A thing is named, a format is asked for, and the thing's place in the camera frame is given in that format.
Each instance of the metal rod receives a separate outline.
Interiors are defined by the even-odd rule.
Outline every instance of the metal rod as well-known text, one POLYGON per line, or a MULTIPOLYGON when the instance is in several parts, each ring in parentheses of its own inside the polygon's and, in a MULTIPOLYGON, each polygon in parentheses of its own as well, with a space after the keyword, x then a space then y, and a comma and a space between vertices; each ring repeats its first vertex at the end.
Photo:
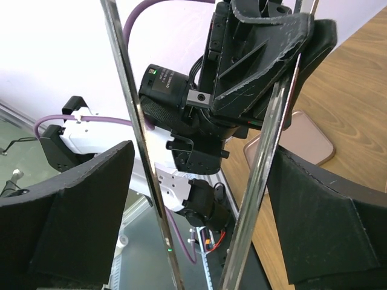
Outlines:
MULTIPOLYGON (((310 11, 311 14, 314 14, 317 5, 318 0, 298 1, 295 13, 310 11)), ((239 289, 247 254, 252 242, 253 231, 264 197, 268 175, 287 116, 289 101, 297 81, 300 62, 301 54, 297 57, 292 73, 284 76, 274 85, 262 125, 261 137, 255 153, 247 189, 243 196, 239 216, 231 239, 230 251, 223 268, 220 280, 220 289, 222 290, 239 289)))
POLYGON ((140 106, 140 99, 135 88, 132 67, 129 61, 128 48, 123 40, 122 26, 118 14, 115 0, 100 0, 106 20, 106 28, 110 39, 115 65, 120 77, 122 90, 128 107, 129 116, 132 121, 134 135, 137 140, 138 150, 144 165, 145 176, 151 192, 152 201, 157 216, 157 221, 163 236, 163 242, 172 269, 172 280, 175 288, 183 290, 183 281, 181 280, 178 267, 175 248, 172 241, 171 230, 164 207, 163 197, 161 195, 155 166, 149 159, 146 138, 146 126, 143 111, 140 106))

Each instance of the black foam pad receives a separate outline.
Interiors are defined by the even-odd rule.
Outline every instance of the black foam pad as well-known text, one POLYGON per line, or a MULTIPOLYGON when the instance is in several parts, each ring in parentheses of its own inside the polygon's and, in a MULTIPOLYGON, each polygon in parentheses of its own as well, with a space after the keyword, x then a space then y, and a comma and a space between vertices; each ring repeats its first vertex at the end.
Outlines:
POLYGON ((0 286, 8 285, 1 289, 107 283, 133 162, 132 142, 122 142, 23 195, 0 199, 0 267, 7 273, 0 286))
POLYGON ((387 195, 280 148, 268 191, 296 289, 387 287, 387 195))

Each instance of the red wire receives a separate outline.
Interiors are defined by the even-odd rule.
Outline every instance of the red wire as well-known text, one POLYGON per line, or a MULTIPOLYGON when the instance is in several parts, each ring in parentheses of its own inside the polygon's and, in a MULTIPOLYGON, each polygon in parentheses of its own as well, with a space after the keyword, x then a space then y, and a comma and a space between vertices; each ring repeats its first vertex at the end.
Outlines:
POLYGON ((226 236, 226 232, 222 231, 222 235, 220 236, 219 241, 215 244, 215 246, 213 246, 213 248, 209 252, 215 251, 216 248, 219 247, 220 243, 222 242, 222 240, 224 239, 225 236, 226 236))

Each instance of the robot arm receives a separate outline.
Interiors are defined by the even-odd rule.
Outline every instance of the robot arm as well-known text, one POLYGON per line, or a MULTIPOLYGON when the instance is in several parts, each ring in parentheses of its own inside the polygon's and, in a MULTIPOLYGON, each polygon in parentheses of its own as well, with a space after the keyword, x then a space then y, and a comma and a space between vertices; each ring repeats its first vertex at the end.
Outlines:
MULTIPOLYGON (((194 226, 218 229, 227 223, 228 215, 216 203, 213 188, 173 173, 217 173, 222 159, 229 156, 224 150, 226 141, 246 138, 247 130, 262 128, 273 86, 292 68, 297 55, 302 52, 303 58, 290 109, 304 81, 336 44, 333 21, 292 14, 277 0, 267 1, 260 11, 251 9, 251 14, 243 6, 254 7, 253 1, 228 2, 217 4, 203 56, 189 75, 149 65, 138 92, 145 116, 155 125, 147 131, 147 146, 165 205, 189 216, 194 226)), ((135 139, 130 126, 83 121, 82 116, 103 112, 91 111, 80 97, 71 98, 62 112, 75 120, 51 125, 41 138, 48 162, 58 171, 82 164, 121 141, 135 139)), ((291 114, 285 127, 290 123, 291 114)), ((149 196, 138 149, 135 151, 130 188, 149 196)))
MULTIPOLYGON (((78 166, 122 141, 134 139, 133 130, 128 125, 82 120, 83 117, 100 115, 91 111, 82 97, 71 97, 62 112, 74 116, 74 119, 65 121, 62 126, 50 125, 40 137, 48 163, 60 172, 78 166)), ((167 131, 155 128, 147 134, 152 140, 150 154, 154 156, 165 206, 184 216, 194 227, 204 226, 213 231, 224 228, 230 213, 216 200, 215 189, 206 181, 176 174, 171 151, 165 149, 165 144, 171 139, 167 131)), ((129 188, 145 195, 151 202, 136 144, 134 149, 129 188)))

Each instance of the wooden table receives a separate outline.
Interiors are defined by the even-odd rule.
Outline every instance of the wooden table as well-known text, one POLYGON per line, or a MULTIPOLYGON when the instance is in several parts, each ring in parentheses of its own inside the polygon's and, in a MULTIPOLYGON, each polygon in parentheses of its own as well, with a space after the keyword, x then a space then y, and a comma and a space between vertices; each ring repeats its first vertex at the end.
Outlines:
MULTIPOLYGON (((296 109, 306 112, 336 148, 322 167, 384 191, 387 181, 387 8, 334 51, 308 79, 296 109)), ((255 137, 227 144, 223 170, 237 203, 249 177, 243 147, 255 137)), ((253 243, 274 290, 289 286, 269 196, 253 243)))

